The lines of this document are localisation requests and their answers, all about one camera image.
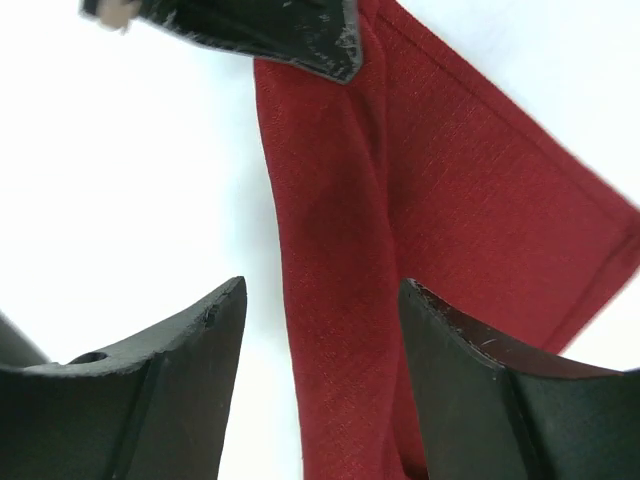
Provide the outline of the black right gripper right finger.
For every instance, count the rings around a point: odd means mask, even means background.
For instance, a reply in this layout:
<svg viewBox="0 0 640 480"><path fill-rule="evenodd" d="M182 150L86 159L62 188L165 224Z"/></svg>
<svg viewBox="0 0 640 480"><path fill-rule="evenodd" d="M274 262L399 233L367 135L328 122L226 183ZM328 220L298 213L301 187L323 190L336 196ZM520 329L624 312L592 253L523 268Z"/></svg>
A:
<svg viewBox="0 0 640 480"><path fill-rule="evenodd" d="M431 478L638 477L637 371L529 346L410 279L399 318Z"/></svg>

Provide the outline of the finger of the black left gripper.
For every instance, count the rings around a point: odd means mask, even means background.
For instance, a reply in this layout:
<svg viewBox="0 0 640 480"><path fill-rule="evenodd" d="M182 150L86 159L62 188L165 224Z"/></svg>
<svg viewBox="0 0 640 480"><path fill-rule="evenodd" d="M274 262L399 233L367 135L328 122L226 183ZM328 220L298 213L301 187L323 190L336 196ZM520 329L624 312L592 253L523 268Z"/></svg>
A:
<svg viewBox="0 0 640 480"><path fill-rule="evenodd" d="M355 1L83 1L113 29L135 19L207 48L268 59L339 84L363 64Z"/></svg>

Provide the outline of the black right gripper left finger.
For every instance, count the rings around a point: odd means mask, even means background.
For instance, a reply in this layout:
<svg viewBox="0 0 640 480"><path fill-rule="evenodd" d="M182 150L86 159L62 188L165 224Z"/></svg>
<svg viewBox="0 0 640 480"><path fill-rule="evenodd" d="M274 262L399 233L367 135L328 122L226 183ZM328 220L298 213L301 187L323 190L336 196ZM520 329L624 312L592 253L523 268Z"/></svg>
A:
<svg viewBox="0 0 640 480"><path fill-rule="evenodd" d="M216 478L246 307L235 277L68 364L1 363L2 477Z"/></svg>

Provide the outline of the red cloth napkin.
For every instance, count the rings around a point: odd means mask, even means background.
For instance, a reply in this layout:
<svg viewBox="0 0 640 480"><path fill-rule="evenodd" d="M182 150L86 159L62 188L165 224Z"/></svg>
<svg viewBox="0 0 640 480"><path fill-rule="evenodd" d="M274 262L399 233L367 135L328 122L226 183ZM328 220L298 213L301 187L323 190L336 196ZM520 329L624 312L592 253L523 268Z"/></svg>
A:
<svg viewBox="0 0 640 480"><path fill-rule="evenodd" d="M254 64L307 479L430 479L398 319L412 278L561 351L639 266L639 212L427 24L363 1L341 86Z"/></svg>

